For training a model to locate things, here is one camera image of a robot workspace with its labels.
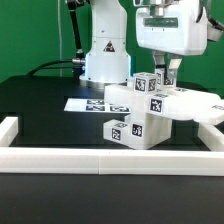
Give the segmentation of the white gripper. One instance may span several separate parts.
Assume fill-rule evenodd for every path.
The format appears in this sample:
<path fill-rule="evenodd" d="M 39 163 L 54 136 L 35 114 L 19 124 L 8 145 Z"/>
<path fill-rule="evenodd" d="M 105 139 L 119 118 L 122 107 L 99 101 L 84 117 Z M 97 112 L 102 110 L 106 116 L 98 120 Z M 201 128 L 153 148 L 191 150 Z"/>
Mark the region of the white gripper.
<path fill-rule="evenodd" d="M 136 39 L 153 50 L 156 69 L 175 79 L 181 55 L 201 55 L 207 46 L 207 16 L 202 0 L 136 0 Z"/>

